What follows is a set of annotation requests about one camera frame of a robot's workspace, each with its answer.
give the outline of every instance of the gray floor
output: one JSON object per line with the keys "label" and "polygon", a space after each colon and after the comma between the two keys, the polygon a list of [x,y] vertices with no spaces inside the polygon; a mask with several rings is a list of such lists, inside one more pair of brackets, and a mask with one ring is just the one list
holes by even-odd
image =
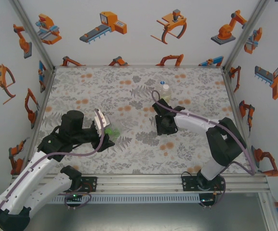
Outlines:
{"label": "gray floor", "polygon": [[212,210],[198,204],[46,205],[26,231],[265,231],[256,196],[226,194]]}

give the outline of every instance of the white cable clip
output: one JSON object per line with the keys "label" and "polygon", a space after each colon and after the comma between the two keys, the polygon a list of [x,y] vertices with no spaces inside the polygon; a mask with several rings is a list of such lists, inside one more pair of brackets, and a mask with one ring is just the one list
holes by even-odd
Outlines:
{"label": "white cable clip", "polygon": [[0,199],[1,199],[2,201],[8,202],[8,199],[7,199],[5,196],[1,196]]}

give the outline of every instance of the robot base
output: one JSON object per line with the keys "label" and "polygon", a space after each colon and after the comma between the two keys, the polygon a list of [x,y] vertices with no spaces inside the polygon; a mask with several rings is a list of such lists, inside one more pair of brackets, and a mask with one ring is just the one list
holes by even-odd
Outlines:
{"label": "robot base", "polygon": [[211,40],[213,40],[215,43],[217,43],[219,45],[228,43],[228,42],[233,41],[235,39],[236,38],[233,35],[231,36],[231,38],[228,38],[228,39],[225,39],[225,40],[218,39],[218,35],[215,35],[215,36],[211,37]]}
{"label": "robot base", "polygon": [[29,42],[28,45],[29,45],[29,51],[28,51],[28,53],[24,53],[25,59],[32,56],[32,42]]}

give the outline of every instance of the robot arm wallpaper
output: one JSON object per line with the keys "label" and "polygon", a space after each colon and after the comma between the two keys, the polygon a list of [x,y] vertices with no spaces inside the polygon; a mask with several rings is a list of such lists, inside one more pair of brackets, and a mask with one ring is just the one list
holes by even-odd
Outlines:
{"label": "robot arm wallpaper", "polygon": [[[271,1],[237,56],[233,66],[241,67],[240,86],[235,92],[245,131],[259,170],[265,173],[278,201],[278,2]],[[255,50],[246,46],[259,41]],[[237,78],[231,78],[232,88]]]}
{"label": "robot arm wallpaper", "polygon": [[[25,109],[28,89],[42,106],[39,60],[41,56],[11,4],[0,1],[0,194],[9,186],[12,175],[20,173],[29,150],[29,137],[34,133]],[[31,101],[28,106],[34,113],[37,105]]]}
{"label": "robot arm wallpaper", "polygon": [[257,3],[258,0],[21,2],[56,66],[65,56],[75,60],[74,65],[108,65],[119,56],[128,65],[156,65],[163,57],[180,54],[184,55],[183,62],[177,62],[180,65],[206,61],[203,65],[220,66],[221,61],[226,62]]}

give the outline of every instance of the metal frame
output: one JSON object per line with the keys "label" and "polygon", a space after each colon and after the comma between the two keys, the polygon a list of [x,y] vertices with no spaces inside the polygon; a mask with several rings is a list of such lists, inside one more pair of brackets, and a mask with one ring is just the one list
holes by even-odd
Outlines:
{"label": "metal frame", "polygon": [[109,66],[109,65],[85,65],[85,66],[56,66],[56,69],[59,68],[88,68],[88,67],[110,67],[110,68],[206,68],[206,69],[222,69],[222,66],[198,66],[198,65],[183,65],[183,66],[175,66],[175,65],[165,65],[165,66],[156,66],[156,65],[128,65],[128,66]]}
{"label": "metal frame", "polygon": [[[56,174],[48,174],[39,187],[50,182]],[[97,189],[93,194],[158,194],[185,193],[180,174],[83,174],[97,177]],[[264,174],[223,174],[226,193],[268,193],[269,186]]]}
{"label": "metal frame", "polygon": [[274,199],[271,192],[258,193],[261,203],[262,214],[265,218],[266,230],[278,231],[278,214],[274,206]]}
{"label": "metal frame", "polygon": [[[55,72],[54,65],[47,54],[45,48],[42,45],[41,40],[38,38],[37,33],[31,24],[25,10],[23,9],[19,0],[9,0],[12,5],[14,11],[18,15],[20,21],[22,22],[26,32],[29,33],[34,46],[39,51],[43,62],[46,67],[50,70],[50,76],[48,79],[48,85],[46,87],[45,99],[39,114],[39,119],[36,122],[35,132],[32,139],[32,143],[28,152],[28,158],[26,158],[24,162],[24,166],[27,165],[27,161],[29,157],[33,155],[34,146],[36,143],[37,135],[40,129],[42,117],[44,115],[44,110],[50,95],[52,83],[54,80]],[[242,128],[241,124],[241,116],[238,113],[238,104],[234,97],[233,89],[230,83],[230,78],[228,76],[228,71],[238,56],[239,52],[242,50],[243,45],[246,43],[249,34],[251,34],[254,29],[255,24],[258,19],[262,15],[265,10],[267,4],[270,0],[259,0],[256,8],[254,9],[251,17],[249,18],[245,29],[242,31],[240,37],[237,40],[236,45],[234,46],[224,68],[223,77],[226,86],[226,90],[229,96],[229,100],[232,105],[233,115],[236,121],[236,125],[240,130],[242,136],[244,137],[248,151],[251,153],[249,148],[249,140],[248,137],[245,136],[245,132]],[[179,68],[176,66],[167,65],[165,67],[159,68]],[[183,68],[216,68],[214,66],[207,67],[198,67],[198,66],[183,66]],[[144,194],[144,193],[184,193],[182,189],[182,181],[180,175],[93,175],[98,177],[98,186],[96,194]],[[265,217],[266,221],[266,229],[269,231],[277,231],[278,230],[278,215],[275,209],[273,209],[273,199],[270,193],[270,189],[268,187],[268,183],[266,180],[266,176],[263,174],[256,174],[254,177],[249,176],[248,174],[223,174],[226,182],[227,182],[227,193],[258,193],[259,200],[262,206],[262,213]],[[49,180],[55,177],[55,174],[47,175],[42,184],[47,183]]]}

